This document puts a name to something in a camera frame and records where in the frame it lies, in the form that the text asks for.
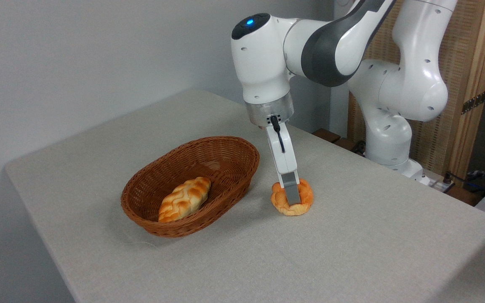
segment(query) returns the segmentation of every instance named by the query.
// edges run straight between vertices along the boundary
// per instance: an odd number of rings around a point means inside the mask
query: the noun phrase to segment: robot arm
[[[326,86],[345,83],[395,0],[356,1],[337,21],[281,19],[260,13],[231,34],[231,50],[250,121],[266,129],[281,187],[300,203],[295,153],[285,122],[294,113],[289,79]]]
[[[439,46],[456,0],[405,0],[392,31],[400,64],[364,60],[348,81],[366,124],[366,158],[422,183],[409,159],[412,132],[406,119],[430,121],[448,100],[439,73]]]

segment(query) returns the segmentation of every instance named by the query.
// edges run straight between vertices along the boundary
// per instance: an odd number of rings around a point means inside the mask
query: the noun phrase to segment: bread
[[[205,200],[211,188],[211,181],[197,177],[177,186],[168,194],[158,210],[158,222],[171,222],[195,213]]]
[[[310,184],[304,179],[300,179],[300,184],[297,185],[298,195],[301,198],[301,203],[289,205],[287,197],[285,196],[285,189],[283,189],[279,182],[273,184],[271,194],[271,202],[276,209],[284,215],[302,215],[310,209],[314,203],[314,192]]]

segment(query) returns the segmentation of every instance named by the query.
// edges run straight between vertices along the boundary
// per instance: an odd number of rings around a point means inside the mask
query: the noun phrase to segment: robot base
[[[420,182],[421,184],[429,186],[430,179],[426,177],[426,175],[424,174],[424,170],[422,166],[418,162],[413,161],[412,159],[408,159],[405,163],[402,163],[400,165],[383,165],[383,166],[389,169],[392,169],[394,171],[398,171],[400,174],[408,178],[411,178],[415,181]]]

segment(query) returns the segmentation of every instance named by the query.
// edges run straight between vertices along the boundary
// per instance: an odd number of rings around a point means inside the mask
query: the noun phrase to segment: metal hinge
[[[461,110],[461,114],[463,115],[464,113],[470,111],[471,109],[474,109],[478,105],[481,105],[482,103],[484,103],[484,101],[485,101],[485,92],[483,92],[482,94],[479,94],[475,98],[467,100],[466,102],[464,102],[464,107]]]

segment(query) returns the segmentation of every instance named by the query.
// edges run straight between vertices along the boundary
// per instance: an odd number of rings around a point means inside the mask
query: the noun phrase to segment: brown wicker basket
[[[202,230],[237,203],[258,169],[259,153],[250,142],[233,136],[200,138],[183,144],[138,171],[121,194],[127,216],[150,234],[176,238]],[[208,199],[192,215],[158,222],[165,196],[196,177],[211,180]]]

